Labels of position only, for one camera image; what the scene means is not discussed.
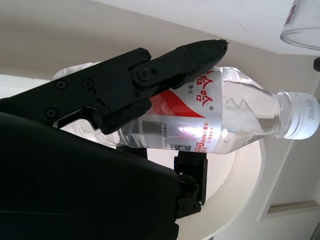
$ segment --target white wall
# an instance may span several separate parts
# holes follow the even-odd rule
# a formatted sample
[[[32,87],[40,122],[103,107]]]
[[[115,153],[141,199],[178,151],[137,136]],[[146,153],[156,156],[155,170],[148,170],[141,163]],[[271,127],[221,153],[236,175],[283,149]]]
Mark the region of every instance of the white wall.
[[[16,2],[1,2],[0,74],[21,76],[27,73],[32,78],[51,79],[62,68],[103,61],[138,47],[144,47],[153,57],[158,57],[183,44],[219,38],[86,0],[19,0],[19,4],[12,3]],[[278,55],[234,41],[230,41],[228,48],[219,65],[240,69],[273,93],[280,90],[312,93],[319,82],[319,73],[312,67],[314,57]],[[272,190],[292,144],[291,140],[265,138],[266,158],[260,186],[250,204],[216,239],[308,239],[306,236],[319,222],[317,213],[291,215],[274,221],[257,220],[267,202],[271,204]],[[319,152],[313,144],[305,148],[309,154]],[[294,229],[296,233],[287,235],[288,229]],[[203,235],[200,228],[192,230]]]

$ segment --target bottle neck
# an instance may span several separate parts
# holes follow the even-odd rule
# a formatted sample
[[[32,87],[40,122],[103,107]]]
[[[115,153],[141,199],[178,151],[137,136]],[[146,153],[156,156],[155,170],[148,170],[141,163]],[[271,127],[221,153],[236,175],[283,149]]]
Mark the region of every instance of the bottle neck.
[[[285,91],[274,95],[274,98],[277,102],[277,112],[274,114],[278,121],[273,126],[272,134],[277,139],[281,139],[286,135],[291,125],[292,104],[289,94]]]

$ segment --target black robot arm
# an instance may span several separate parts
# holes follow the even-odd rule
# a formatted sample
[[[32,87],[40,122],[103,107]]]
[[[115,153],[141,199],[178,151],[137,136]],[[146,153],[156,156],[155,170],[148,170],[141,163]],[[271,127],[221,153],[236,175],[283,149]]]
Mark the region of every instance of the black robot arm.
[[[200,41],[151,60],[138,48],[1,99],[0,238],[177,239],[176,219],[205,203],[205,153],[179,152],[172,170],[146,149],[115,150],[59,128],[86,119],[110,134],[226,51],[225,40]]]

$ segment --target white bottle cap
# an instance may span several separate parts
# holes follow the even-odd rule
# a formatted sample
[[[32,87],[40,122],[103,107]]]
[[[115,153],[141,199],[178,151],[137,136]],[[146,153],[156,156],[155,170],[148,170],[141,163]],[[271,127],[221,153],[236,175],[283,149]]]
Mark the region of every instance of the white bottle cap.
[[[320,104],[307,93],[289,92],[292,106],[291,125],[285,139],[307,139],[318,129]]]

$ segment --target metal bracket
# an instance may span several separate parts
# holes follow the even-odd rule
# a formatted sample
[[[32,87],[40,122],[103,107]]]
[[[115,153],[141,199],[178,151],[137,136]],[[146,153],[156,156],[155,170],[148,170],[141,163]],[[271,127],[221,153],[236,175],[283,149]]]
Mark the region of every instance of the metal bracket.
[[[207,154],[179,151],[174,158],[174,171],[178,177],[175,217],[199,213],[206,201]]]

